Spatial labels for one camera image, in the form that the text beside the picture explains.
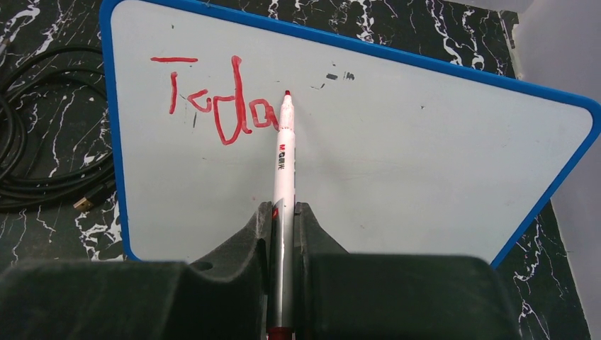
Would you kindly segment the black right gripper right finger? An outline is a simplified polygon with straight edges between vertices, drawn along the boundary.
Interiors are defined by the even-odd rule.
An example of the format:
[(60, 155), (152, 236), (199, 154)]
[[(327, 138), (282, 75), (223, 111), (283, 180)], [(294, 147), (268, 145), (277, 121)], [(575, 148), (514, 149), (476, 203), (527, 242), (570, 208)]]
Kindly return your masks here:
[(473, 256), (356, 254), (295, 208), (297, 339), (520, 339), (497, 273)]

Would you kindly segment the white red whiteboard marker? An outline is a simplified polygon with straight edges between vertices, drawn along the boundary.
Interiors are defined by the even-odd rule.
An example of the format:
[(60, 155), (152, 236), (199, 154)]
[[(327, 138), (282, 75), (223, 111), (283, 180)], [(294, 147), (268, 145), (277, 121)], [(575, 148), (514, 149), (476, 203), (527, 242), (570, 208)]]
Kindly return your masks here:
[(294, 118), (292, 95), (287, 90), (280, 110), (275, 152), (270, 253), (271, 282), (266, 315), (268, 339), (293, 338), (293, 223), (296, 205)]

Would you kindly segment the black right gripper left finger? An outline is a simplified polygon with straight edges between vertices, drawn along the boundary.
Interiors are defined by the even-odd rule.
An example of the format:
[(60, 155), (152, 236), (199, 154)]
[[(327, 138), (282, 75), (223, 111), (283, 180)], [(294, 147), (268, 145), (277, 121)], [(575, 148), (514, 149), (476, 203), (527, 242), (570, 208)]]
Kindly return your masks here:
[(1, 274), (2, 339), (263, 339), (271, 205), (192, 263), (29, 261)]

